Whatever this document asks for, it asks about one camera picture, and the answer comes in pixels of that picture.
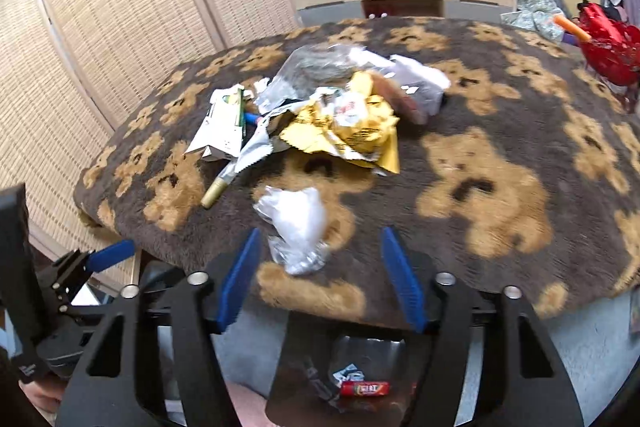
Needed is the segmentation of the person's left hand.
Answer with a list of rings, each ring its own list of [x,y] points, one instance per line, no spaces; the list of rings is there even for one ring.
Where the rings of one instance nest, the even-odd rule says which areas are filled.
[[[29,402],[51,426],[54,426],[67,387],[66,381],[49,374],[28,384],[22,381],[18,384]]]

